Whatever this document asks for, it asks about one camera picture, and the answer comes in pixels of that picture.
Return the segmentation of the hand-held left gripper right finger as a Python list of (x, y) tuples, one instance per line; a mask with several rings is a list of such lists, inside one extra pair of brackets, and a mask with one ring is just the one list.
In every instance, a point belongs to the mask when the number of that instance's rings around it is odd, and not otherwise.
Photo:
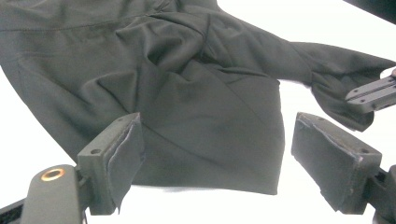
[(291, 154), (333, 210), (364, 213), (367, 202), (363, 193), (368, 178), (379, 172), (379, 151), (324, 118), (299, 112)]

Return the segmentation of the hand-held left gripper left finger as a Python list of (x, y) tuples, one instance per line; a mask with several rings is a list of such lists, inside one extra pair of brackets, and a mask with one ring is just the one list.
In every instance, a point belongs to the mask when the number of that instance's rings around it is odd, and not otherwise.
[(89, 208), (93, 216), (120, 209), (144, 160), (139, 113), (114, 120), (78, 153), (78, 169), (92, 186)]

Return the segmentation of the black shorts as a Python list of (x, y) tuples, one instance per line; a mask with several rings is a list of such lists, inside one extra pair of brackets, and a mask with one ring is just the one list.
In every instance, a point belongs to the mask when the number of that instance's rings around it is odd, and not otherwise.
[(349, 91), (392, 61), (289, 42), (216, 0), (0, 0), (0, 66), (71, 157), (113, 120), (139, 113), (146, 158), (137, 185), (274, 194), (284, 150), (279, 83), (363, 131)]

